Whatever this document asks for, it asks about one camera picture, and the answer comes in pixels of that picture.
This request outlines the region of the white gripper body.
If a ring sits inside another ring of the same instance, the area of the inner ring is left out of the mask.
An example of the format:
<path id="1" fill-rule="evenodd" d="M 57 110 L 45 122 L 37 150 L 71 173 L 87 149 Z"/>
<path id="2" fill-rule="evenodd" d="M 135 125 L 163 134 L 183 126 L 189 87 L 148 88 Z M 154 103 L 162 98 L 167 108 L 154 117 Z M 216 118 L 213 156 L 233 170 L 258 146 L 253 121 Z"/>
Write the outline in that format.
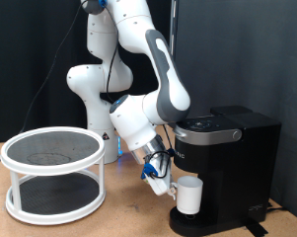
<path id="1" fill-rule="evenodd" d="M 147 164 L 147 183 L 157 196 L 169 195 L 172 181 L 170 161 L 152 161 Z"/>

